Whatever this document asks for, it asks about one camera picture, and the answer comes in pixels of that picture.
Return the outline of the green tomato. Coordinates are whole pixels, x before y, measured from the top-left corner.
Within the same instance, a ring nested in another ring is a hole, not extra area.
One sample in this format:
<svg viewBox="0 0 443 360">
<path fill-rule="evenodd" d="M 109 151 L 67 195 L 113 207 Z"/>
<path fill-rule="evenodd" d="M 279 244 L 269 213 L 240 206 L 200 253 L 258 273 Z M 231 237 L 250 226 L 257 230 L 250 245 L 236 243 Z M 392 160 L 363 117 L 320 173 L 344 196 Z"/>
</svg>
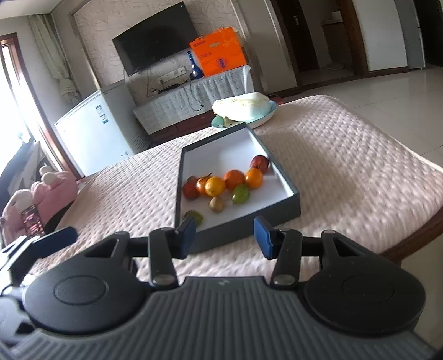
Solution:
<svg viewBox="0 0 443 360">
<path fill-rule="evenodd" d="M 247 184 L 239 184 L 232 191 L 232 203 L 233 204 L 244 204 L 248 201 L 250 196 L 250 190 Z"/>
</svg>

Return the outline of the black smartphone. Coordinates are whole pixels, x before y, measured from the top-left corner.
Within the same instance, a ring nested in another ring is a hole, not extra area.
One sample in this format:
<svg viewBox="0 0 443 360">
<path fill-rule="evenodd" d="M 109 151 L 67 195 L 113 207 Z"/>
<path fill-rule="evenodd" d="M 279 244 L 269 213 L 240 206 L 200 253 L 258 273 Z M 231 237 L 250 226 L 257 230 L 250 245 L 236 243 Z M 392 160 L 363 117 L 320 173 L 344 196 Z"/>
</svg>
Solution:
<svg viewBox="0 0 443 360">
<path fill-rule="evenodd" d="M 21 213 L 22 222 L 28 237 L 45 235 L 43 223 L 40 219 L 38 208 L 31 205 Z"/>
</svg>

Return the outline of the napa cabbage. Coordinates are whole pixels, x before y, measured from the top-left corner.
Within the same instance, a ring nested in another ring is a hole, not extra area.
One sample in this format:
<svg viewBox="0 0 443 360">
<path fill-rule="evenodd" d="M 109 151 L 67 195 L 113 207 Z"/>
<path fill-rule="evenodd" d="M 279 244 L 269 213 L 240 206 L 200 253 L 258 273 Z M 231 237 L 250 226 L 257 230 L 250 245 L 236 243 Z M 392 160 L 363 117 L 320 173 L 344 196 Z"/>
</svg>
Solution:
<svg viewBox="0 0 443 360">
<path fill-rule="evenodd" d="M 212 104 L 216 115 L 234 121 L 250 122 L 270 113 L 270 99 L 259 92 L 252 92 L 217 100 Z"/>
</svg>

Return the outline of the dark grey cardboard tray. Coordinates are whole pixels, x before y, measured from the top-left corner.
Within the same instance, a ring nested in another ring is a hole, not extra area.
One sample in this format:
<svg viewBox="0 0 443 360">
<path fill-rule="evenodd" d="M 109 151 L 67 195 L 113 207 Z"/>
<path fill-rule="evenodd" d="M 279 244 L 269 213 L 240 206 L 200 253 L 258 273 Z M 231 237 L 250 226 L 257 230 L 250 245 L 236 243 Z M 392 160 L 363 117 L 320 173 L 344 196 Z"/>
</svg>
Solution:
<svg viewBox="0 0 443 360">
<path fill-rule="evenodd" d="M 280 225 L 301 215 L 300 194 L 248 125 L 236 125 L 181 150 L 175 223 L 196 221 L 191 253 L 252 235 L 254 219 Z"/>
</svg>

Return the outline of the white chest freezer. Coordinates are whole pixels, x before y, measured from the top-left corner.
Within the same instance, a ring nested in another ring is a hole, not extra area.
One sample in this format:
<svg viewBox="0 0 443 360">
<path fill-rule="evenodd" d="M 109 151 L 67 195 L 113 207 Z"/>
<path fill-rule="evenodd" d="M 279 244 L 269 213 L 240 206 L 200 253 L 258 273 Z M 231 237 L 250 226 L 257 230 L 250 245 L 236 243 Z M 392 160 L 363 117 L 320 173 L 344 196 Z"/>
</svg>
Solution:
<svg viewBox="0 0 443 360">
<path fill-rule="evenodd" d="M 55 132 L 81 176 L 141 153 L 150 138 L 137 120 L 136 104 L 124 81 L 88 96 L 62 116 Z"/>
</svg>

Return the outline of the pink plush toy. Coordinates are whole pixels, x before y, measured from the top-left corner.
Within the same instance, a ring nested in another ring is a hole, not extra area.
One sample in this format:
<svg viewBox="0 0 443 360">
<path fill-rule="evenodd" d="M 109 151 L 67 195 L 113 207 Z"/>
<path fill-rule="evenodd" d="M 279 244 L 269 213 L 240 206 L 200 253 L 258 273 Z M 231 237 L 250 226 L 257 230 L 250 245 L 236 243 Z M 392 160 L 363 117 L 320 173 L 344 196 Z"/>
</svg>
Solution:
<svg viewBox="0 0 443 360">
<path fill-rule="evenodd" d="M 40 175 L 41 180 L 29 189 L 16 191 L 1 214 L 2 237 L 6 245 L 26 234 L 23 214 L 31 206 L 36 207 L 44 232 L 49 234 L 77 198 L 77 181 L 72 173 L 53 172 L 49 166 L 43 166 Z"/>
</svg>

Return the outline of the small brown longan fruit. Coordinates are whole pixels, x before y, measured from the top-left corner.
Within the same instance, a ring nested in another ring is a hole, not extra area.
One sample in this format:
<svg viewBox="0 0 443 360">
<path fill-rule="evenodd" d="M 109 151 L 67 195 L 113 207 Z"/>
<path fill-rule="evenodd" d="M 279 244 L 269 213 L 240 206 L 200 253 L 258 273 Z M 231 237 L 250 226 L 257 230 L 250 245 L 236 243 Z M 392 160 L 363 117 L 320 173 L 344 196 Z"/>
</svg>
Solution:
<svg viewBox="0 0 443 360">
<path fill-rule="evenodd" d="M 220 196 L 212 197 L 209 207 L 215 213 L 223 212 L 225 209 L 225 201 Z"/>
</svg>

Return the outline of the yellow orange kumquat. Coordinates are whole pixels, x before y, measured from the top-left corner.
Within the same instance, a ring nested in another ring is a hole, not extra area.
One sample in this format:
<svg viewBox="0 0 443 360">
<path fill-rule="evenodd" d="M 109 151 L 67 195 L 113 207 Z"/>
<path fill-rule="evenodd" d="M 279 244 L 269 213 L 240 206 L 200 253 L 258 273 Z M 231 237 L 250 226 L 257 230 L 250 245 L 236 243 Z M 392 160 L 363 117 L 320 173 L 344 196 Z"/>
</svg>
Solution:
<svg viewBox="0 0 443 360">
<path fill-rule="evenodd" d="M 204 189 L 209 197 L 217 197 L 226 189 L 225 180 L 219 176 L 212 176 L 206 181 Z"/>
</svg>

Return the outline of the blue glass bottle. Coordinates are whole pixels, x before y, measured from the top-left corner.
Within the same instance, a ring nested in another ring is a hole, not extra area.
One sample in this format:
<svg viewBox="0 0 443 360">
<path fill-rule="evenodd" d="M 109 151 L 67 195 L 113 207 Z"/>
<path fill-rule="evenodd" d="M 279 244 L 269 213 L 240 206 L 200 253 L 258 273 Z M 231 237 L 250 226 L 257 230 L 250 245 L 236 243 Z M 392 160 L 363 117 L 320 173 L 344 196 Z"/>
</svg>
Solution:
<svg viewBox="0 0 443 360">
<path fill-rule="evenodd" d="M 191 64 L 191 73 L 189 74 L 189 78 L 191 81 L 200 79 L 204 77 L 203 71 L 197 66 L 197 63 L 194 60 L 194 57 L 192 55 L 191 51 L 188 51 L 187 53 L 188 59 Z"/>
</svg>

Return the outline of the black flat television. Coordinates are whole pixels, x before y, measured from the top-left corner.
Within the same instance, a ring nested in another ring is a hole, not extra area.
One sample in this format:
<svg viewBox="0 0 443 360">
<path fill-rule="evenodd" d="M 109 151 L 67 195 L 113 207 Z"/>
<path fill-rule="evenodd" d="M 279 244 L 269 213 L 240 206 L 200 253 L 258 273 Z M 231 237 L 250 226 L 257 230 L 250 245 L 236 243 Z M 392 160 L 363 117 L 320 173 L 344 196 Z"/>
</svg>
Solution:
<svg viewBox="0 0 443 360">
<path fill-rule="evenodd" d="M 189 48 L 197 31 L 185 4 L 168 7 L 113 38 L 125 72 L 132 76 Z"/>
</svg>

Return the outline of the pink quilted bedspread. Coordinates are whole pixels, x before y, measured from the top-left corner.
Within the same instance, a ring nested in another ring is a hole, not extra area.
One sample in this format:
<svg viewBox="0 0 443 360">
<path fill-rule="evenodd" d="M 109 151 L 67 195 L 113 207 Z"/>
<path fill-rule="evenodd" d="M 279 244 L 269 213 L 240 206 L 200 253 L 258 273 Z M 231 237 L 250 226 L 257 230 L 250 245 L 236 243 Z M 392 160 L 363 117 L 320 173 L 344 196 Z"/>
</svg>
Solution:
<svg viewBox="0 0 443 360">
<path fill-rule="evenodd" d="M 61 220 L 75 244 L 39 260 L 39 275 L 118 230 L 133 236 L 173 224 L 182 149 L 214 134 L 200 130 L 101 170 Z M 281 105 L 256 134 L 300 192 L 290 228 L 333 229 L 398 262 L 442 234 L 442 169 L 318 95 Z"/>
</svg>

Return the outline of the round orange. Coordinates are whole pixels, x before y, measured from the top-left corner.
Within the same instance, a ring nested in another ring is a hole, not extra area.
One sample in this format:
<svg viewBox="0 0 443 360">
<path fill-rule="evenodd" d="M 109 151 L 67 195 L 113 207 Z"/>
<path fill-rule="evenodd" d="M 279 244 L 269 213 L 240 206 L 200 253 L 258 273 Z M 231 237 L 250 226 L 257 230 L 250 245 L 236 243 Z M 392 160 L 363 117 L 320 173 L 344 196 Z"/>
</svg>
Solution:
<svg viewBox="0 0 443 360">
<path fill-rule="evenodd" d="M 251 168 L 245 174 L 246 184 L 251 189 L 257 189 L 262 186 L 263 180 L 264 175 L 262 174 L 262 171 L 260 171 L 258 168 Z"/>
</svg>

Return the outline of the cloth covered tv cabinet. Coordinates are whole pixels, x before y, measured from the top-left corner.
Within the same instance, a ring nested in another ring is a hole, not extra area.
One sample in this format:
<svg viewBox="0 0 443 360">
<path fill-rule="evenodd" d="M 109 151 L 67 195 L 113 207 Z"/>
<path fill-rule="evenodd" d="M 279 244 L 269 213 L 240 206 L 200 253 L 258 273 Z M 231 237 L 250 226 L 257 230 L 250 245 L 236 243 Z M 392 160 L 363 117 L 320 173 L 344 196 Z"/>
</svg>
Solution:
<svg viewBox="0 0 443 360">
<path fill-rule="evenodd" d="M 155 145 L 210 126 L 212 104 L 254 91 L 248 65 L 187 82 L 151 97 L 134 109 Z"/>
</svg>

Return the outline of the grey refrigerator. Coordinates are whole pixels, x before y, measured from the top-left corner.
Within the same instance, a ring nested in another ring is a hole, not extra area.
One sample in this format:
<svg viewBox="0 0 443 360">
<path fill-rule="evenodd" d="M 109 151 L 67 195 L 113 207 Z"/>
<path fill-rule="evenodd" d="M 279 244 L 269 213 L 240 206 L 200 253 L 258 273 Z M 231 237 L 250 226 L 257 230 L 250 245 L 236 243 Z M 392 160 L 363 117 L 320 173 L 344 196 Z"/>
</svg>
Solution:
<svg viewBox="0 0 443 360">
<path fill-rule="evenodd" d="M 426 67 L 424 45 L 414 2 L 412 0 L 395 0 L 394 2 L 403 31 L 408 67 L 424 69 Z"/>
</svg>

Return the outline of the beige tied curtain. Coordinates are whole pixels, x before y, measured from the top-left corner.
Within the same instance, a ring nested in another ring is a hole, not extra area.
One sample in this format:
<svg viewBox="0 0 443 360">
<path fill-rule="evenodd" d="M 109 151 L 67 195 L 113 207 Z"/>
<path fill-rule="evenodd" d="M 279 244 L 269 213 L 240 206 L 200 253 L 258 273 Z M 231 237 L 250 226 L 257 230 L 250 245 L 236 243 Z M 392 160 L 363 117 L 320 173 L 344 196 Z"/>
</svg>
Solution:
<svg viewBox="0 0 443 360">
<path fill-rule="evenodd" d="M 29 15 L 28 20 L 40 54 L 52 77 L 58 82 L 60 97 L 69 106 L 76 106 L 80 102 L 80 95 L 48 16 Z"/>
</svg>

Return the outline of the yellow green fruit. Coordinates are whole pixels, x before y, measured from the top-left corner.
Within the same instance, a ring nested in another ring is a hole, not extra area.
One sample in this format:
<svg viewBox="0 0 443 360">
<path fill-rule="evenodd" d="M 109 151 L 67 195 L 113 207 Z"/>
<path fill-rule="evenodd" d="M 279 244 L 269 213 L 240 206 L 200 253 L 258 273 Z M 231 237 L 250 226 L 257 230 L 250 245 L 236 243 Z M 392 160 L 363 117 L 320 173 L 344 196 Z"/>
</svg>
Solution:
<svg viewBox="0 0 443 360">
<path fill-rule="evenodd" d="M 183 215 L 184 220 L 188 217 L 192 217 L 194 219 L 196 227 L 199 227 L 204 221 L 204 216 L 195 210 L 189 210 Z"/>
</svg>

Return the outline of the small orange tangerine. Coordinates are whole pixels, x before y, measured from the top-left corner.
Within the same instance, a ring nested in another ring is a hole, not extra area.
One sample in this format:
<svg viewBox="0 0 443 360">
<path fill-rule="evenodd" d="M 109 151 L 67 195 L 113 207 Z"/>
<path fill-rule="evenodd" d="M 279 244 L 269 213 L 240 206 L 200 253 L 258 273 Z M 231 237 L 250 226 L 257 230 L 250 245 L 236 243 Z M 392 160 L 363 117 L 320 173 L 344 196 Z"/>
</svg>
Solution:
<svg viewBox="0 0 443 360">
<path fill-rule="evenodd" d="M 203 196 L 207 195 L 206 183 L 210 178 L 211 178 L 211 175 L 208 174 L 207 176 L 202 176 L 197 180 L 195 187 L 200 195 L 203 195 Z"/>
</svg>

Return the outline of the large red apple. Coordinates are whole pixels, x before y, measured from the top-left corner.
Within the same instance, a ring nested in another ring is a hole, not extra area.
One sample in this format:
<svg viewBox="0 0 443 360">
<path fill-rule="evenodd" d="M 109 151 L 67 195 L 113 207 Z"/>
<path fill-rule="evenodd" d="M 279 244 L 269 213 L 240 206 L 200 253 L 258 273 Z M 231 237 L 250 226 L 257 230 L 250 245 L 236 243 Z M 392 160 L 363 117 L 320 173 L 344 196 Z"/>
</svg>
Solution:
<svg viewBox="0 0 443 360">
<path fill-rule="evenodd" d="M 249 167 L 251 169 L 258 169 L 263 174 L 267 173 L 270 166 L 270 160 L 263 155 L 256 155 L 251 159 Z"/>
</svg>

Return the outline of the orange gift box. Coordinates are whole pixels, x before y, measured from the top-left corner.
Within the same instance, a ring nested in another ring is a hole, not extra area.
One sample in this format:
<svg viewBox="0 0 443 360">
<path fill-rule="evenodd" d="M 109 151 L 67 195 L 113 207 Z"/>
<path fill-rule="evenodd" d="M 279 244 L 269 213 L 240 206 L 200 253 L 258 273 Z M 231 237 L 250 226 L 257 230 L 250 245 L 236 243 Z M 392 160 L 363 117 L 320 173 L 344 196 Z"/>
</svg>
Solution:
<svg viewBox="0 0 443 360">
<path fill-rule="evenodd" d="M 206 77 L 247 65 L 239 37 L 232 27 L 198 37 L 190 43 L 190 48 Z"/>
</svg>

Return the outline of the small red hawthorn fruit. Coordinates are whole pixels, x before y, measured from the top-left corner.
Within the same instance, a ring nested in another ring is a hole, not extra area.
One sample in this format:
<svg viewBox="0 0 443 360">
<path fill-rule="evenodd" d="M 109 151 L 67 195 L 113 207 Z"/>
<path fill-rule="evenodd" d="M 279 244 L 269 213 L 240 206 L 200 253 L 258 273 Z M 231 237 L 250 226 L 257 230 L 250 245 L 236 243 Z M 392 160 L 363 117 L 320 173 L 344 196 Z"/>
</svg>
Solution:
<svg viewBox="0 0 443 360">
<path fill-rule="evenodd" d="M 183 196 L 187 200 L 194 200 L 200 196 L 200 192 L 196 188 L 196 183 L 193 181 L 187 181 L 182 187 Z"/>
</svg>

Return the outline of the orange mandarin in tray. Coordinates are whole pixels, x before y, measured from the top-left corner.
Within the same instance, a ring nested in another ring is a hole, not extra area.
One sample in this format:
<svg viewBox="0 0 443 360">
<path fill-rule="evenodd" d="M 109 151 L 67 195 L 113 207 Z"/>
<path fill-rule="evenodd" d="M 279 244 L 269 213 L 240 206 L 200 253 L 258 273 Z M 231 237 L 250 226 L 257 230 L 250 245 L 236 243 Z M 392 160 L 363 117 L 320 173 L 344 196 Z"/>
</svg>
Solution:
<svg viewBox="0 0 443 360">
<path fill-rule="evenodd" d="M 245 183 L 245 175 L 237 169 L 227 171 L 223 179 L 229 191 L 232 191 L 239 184 Z"/>
</svg>

